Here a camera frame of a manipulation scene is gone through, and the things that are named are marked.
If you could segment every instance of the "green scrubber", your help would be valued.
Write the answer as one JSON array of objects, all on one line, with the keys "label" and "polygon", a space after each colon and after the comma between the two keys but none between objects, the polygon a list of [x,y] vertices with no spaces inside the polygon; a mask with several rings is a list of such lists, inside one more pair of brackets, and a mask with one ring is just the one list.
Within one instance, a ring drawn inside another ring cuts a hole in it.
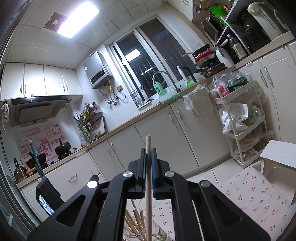
[{"label": "green scrubber", "polygon": [[166,104],[168,102],[171,102],[172,100],[178,99],[180,97],[180,93],[174,94],[171,97],[161,101],[162,104]]}]

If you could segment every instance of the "window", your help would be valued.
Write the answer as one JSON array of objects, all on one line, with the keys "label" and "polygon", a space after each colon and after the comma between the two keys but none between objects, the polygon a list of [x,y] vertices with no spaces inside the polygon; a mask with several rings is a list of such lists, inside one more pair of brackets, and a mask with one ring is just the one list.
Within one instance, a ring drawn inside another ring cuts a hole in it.
[{"label": "window", "polygon": [[[188,49],[185,50],[186,47],[179,42],[181,41],[155,18],[129,31],[110,45],[113,57],[128,82],[127,88],[138,107],[149,99],[159,97],[153,87],[152,77],[155,72],[165,71],[174,82],[178,82],[183,79],[177,66],[187,66],[191,72],[197,70],[194,59],[189,56],[182,58]],[[170,91],[172,82],[167,75],[158,74],[155,81],[159,82],[166,92]]]}]

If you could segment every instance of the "faucet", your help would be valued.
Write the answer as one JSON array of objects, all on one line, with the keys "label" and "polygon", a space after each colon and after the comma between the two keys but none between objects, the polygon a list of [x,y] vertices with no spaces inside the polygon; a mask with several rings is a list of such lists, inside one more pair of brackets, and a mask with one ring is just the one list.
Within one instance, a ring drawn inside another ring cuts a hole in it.
[{"label": "faucet", "polygon": [[171,77],[167,72],[162,71],[162,70],[160,70],[160,71],[156,71],[156,72],[154,73],[154,75],[153,75],[153,77],[152,77],[153,83],[155,83],[155,76],[156,76],[157,74],[159,74],[159,73],[164,73],[164,74],[166,74],[166,75],[170,78],[171,82],[173,83],[173,85],[174,85],[175,90],[177,91],[177,93],[181,92],[181,90],[178,89],[178,87],[176,86],[176,84],[175,84],[174,80],[172,79],[172,77]]}]

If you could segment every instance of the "wall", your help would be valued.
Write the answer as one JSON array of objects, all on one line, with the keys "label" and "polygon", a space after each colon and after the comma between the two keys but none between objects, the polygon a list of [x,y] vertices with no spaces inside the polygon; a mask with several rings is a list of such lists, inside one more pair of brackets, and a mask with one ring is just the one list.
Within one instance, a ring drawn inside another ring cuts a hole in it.
[{"label": "wall", "polygon": [[32,125],[32,126],[27,126],[27,127],[20,127],[20,126],[11,127],[10,122],[5,122],[4,127],[6,130],[6,133],[3,129],[3,125],[0,125],[1,126],[1,136],[2,136],[4,151],[5,151],[7,161],[8,161],[8,164],[9,164],[9,167],[10,167],[12,173],[15,170],[15,165],[13,162],[14,158],[16,158],[18,161],[20,159],[20,154],[18,151],[17,144],[15,142],[14,133],[16,131],[21,132],[22,130],[26,130],[28,128],[41,126],[43,124],[46,125],[47,123],[59,124],[62,134],[65,137],[64,142],[69,141],[69,143],[71,144],[72,150],[73,150],[73,147],[81,148],[81,142],[74,130],[74,127],[71,123],[71,120],[70,120],[70,117],[69,117],[69,114],[68,114],[66,108],[61,109],[55,118],[51,118],[48,120],[48,122],[41,123],[38,125]]},{"label": "wall", "polygon": [[[75,111],[77,112],[83,111],[84,103],[89,101],[92,101],[92,102],[96,101],[97,104],[99,104],[101,109],[103,110],[103,115],[106,119],[106,126],[108,131],[111,131],[112,129],[116,128],[117,126],[121,125],[122,123],[128,121],[129,119],[135,117],[137,114],[140,113],[135,103],[133,102],[131,96],[129,95],[128,89],[123,80],[123,76],[121,76],[121,74],[118,72],[112,58],[110,57],[106,49],[106,46],[111,44],[116,39],[120,38],[123,34],[128,32],[135,26],[140,25],[141,22],[149,18],[152,18],[155,15],[159,16],[181,38],[181,40],[185,43],[189,51],[195,51],[204,45],[201,39],[198,38],[192,32],[192,30],[190,30],[189,27],[184,22],[182,22],[170,10],[164,7],[161,7],[154,10],[153,12],[148,13],[147,15],[134,21],[127,27],[119,30],[112,37],[110,37],[108,40],[106,40],[103,44],[99,45],[95,49],[96,51],[104,55],[104,58],[106,59],[106,62],[110,67],[110,70],[114,76],[114,83],[112,83],[112,85],[115,87],[114,89],[115,89],[116,95],[118,95],[123,100],[125,98],[124,96],[125,94],[126,99],[124,101],[118,100],[117,106],[114,106],[113,104],[112,105],[107,104],[104,100],[103,95],[99,92],[99,90],[91,88],[91,85],[89,83],[89,80],[87,78],[87,75],[83,67],[83,62],[86,60],[84,59],[76,68],[78,81],[80,83],[80,86],[83,92],[83,99],[80,102],[71,103],[71,107],[74,113]],[[123,94],[117,92],[116,87],[118,85],[122,85]]]}]

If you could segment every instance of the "green bottle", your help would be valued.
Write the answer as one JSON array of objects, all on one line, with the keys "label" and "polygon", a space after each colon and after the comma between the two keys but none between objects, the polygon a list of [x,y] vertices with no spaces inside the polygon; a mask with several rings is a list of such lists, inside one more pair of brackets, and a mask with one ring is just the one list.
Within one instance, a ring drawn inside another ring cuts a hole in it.
[{"label": "green bottle", "polygon": [[159,95],[159,97],[165,95],[165,90],[163,89],[163,87],[161,86],[161,84],[159,82],[154,81],[154,83],[152,85],[153,85],[154,89],[156,90],[157,94]]}]

